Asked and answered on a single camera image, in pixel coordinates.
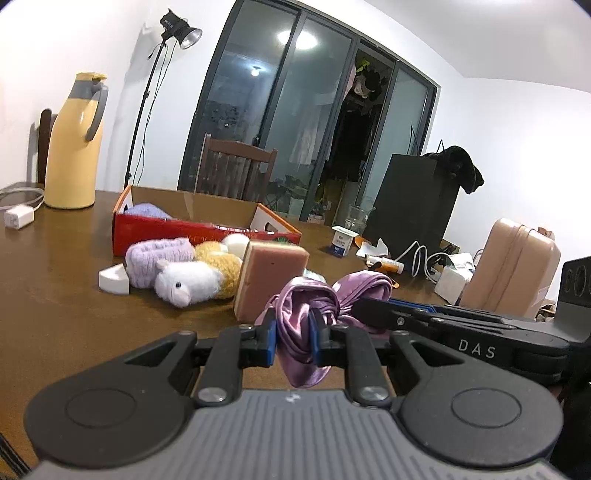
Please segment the purple satin scrunchie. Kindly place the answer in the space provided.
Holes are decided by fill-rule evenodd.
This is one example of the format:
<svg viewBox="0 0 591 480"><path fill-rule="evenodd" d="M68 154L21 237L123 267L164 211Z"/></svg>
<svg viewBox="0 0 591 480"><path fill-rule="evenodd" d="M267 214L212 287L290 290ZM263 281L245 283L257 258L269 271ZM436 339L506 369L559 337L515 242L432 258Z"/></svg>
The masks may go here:
<svg viewBox="0 0 591 480"><path fill-rule="evenodd" d="M388 301L393 282L385 274L363 270L342 277L332 285L298 276L273 295L256 318L263 324L267 313L276 319L276 353L288 382L294 388L311 388L324 380L329 366L315 361L314 346L322 327L346 325L380 336L383 329L362 323L353 316L353 306L362 299Z"/></svg>

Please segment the pink sponge block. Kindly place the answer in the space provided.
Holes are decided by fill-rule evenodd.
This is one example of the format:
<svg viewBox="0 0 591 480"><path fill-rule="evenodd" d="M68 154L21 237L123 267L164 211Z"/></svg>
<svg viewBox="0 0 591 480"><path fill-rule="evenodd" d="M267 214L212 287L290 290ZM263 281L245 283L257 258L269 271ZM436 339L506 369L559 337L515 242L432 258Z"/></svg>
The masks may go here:
<svg viewBox="0 0 591 480"><path fill-rule="evenodd" d="M304 274L310 254L301 246L276 241L250 241L245 249L235 294L235 318L253 324L267 302L291 279Z"/></svg>

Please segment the pink suitcase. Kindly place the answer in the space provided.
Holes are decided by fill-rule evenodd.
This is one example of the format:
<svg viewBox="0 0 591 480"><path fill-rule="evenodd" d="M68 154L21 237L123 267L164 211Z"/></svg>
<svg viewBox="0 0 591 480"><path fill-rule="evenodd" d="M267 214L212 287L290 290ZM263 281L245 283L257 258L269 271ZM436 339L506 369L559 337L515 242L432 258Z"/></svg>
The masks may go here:
<svg viewBox="0 0 591 480"><path fill-rule="evenodd" d="M499 219L460 305L533 319L546 299L560 258L552 238L526 225Z"/></svg>

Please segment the white alpaca plush toy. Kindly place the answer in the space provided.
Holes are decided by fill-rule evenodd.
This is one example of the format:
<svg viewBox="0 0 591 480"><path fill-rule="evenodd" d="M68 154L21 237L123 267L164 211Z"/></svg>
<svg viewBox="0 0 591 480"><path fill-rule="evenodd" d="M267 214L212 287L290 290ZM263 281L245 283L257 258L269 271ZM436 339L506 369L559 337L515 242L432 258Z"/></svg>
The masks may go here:
<svg viewBox="0 0 591 480"><path fill-rule="evenodd" d="M156 295L176 308L211 300L221 292L221 271L202 261L160 259L156 262L156 269L153 286Z"/></svg>

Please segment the orange white tube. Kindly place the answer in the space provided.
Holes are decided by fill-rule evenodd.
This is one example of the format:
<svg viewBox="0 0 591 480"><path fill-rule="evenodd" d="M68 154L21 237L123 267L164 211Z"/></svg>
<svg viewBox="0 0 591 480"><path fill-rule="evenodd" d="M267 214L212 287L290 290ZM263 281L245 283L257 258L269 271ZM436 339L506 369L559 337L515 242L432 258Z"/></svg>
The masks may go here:
<svg viewBox="0 0 591 480"><path fill-rule="evenodd" d="M405 266L403 263L393 260L388 257L367 255L366 265L369 270L377 271L385 274L400 275L404 272Z"/></svg>

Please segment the yellow fuzzy plush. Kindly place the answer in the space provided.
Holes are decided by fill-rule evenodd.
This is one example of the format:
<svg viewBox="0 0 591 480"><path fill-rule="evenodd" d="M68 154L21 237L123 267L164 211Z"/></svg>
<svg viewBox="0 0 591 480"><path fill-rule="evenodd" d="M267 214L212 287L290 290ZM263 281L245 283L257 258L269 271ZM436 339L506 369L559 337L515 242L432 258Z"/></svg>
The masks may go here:
<svg viewBox="0 0 591 480"><path fill-rule="evenodd" d="M238 289L242 260L228 251L221 242L205 241L194 246L194 259L221 272L221 288L216 299L227 300L235 296Z"/></svg>

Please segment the white tissue box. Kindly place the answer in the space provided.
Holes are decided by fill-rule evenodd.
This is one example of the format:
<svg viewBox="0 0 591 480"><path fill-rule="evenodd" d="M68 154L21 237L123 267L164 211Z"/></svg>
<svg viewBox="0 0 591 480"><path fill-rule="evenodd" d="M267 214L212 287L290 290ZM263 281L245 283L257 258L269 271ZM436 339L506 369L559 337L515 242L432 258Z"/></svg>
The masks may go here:
<svg viewBox="0 0 591 480"><path fill-rule="evenodd" d="M455 305L461 298L465 287L470 283L476 267L469 262L463 266L448 265L436 282L435 293L448 304Z"/></svg>

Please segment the white yogurt cup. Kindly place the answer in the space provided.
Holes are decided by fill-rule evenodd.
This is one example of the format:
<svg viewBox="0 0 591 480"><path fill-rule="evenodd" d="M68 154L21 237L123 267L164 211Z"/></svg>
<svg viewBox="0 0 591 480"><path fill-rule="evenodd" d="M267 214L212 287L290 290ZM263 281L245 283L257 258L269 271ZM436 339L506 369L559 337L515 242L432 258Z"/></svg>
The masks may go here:
<svg viewBox="0 0 591 480"><path fill-rule="evenodd" d="M329 247L332 255L346 257L353 245L353 240L358 237L358 233L339 225L332 226L332 231L334 232L334 237L332 237L332 244Z"/></svg>

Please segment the lavender knit headband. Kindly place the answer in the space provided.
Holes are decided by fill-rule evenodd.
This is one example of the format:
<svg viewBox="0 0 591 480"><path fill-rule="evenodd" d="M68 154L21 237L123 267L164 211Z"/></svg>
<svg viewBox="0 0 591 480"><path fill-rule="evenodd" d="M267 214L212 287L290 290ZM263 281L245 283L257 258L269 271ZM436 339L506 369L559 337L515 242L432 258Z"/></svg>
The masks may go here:
<svg viewBox="0 0 591 480"><path fill-rule="evenodd" d="M158 273L159 260L185 262L193 259L194 247L190 241L176 238L135 243L127 249L124 263L131 286L150 289Z"/></svg>

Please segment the red cardboard box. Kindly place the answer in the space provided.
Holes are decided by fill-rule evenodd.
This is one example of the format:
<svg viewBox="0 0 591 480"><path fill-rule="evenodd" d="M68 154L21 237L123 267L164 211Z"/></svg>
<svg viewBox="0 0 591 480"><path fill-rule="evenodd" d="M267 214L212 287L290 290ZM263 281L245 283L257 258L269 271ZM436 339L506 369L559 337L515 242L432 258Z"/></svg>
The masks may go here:
<svg viewBox="0 0 591 480"><path fill-rule="evenodd" d="M149 203L168 214L167 219L130 215L129 209ZM129 186L112 213L112 253L123 257L138 242L187 238L195 245L221 241L231 233L250 239L297 244L301 231L262 203L185 191Z"/></svg>

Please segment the lavender towel in box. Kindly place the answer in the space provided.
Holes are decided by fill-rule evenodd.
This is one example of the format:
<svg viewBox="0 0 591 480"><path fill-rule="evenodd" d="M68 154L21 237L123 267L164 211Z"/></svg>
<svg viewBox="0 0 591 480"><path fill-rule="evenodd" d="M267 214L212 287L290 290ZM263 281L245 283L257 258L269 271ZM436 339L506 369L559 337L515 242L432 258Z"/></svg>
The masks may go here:
<svg viewBox="0 0 591 480"><path fill-rule="evenodd" d="M138 217L155 218L162 220L170 220L171 216L162 209L151 203L141 203L130 207L125 207L124 214Z"/></svg>

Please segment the black cloth on cabinet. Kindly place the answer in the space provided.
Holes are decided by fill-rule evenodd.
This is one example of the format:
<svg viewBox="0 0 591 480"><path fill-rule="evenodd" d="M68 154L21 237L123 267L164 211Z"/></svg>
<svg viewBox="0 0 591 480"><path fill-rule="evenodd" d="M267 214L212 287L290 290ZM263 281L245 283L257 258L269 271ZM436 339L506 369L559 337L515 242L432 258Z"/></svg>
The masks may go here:
<svg viewBox="0 0 591 480"><path fill-rule="evenodd" d="M451 146L441 152L427 153L426 157L435 160L450 175L456 178L468 195L485 184L480 170L475 166L468 152L462 147Z"/></svg>

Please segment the white power adapter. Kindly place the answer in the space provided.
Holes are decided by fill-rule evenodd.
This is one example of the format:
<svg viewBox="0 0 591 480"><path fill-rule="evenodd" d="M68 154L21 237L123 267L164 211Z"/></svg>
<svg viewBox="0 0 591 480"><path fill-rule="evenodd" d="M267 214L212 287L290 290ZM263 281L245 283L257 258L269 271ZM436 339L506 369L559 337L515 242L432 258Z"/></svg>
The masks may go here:
<svg viewBox="0 0 591 480"><path fill-rule="evenodd" d="M4 225L20 230L31 224L35 218L35 209L29 205L17 205L4 212Z"/></svg>

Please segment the sliding glass door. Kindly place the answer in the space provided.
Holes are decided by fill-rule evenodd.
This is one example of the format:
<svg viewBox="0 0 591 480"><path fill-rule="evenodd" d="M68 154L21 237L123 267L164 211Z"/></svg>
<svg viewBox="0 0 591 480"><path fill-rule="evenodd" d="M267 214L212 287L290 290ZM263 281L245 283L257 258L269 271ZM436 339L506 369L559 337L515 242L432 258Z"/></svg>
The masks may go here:
<svg viewBox="0 0 591 480"><path fill-rule="evenodd" d="M195 109L178 186L211 186L206 139L276 151L266 205L340 222L377 200L394 154L421 153L436 86L367 37L293 1L237 1Z"/></svg>

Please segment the studio light on stand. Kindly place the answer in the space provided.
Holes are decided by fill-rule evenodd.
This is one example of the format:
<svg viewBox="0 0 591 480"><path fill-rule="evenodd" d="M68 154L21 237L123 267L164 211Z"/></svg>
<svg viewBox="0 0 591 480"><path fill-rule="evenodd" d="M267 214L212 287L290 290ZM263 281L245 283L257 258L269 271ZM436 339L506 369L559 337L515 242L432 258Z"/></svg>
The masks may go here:
<svg viewBox="0 0 591 480"><path fill-rule="evenodd" d="M192 27L188 21L171 9L159 20L162 29L159 43L147 59L152 61L138 107L124 174L124 187L140 182L145 168L147 132L160 90L166 79L177 49L187 50L202 36L202 30Z"/></svg>

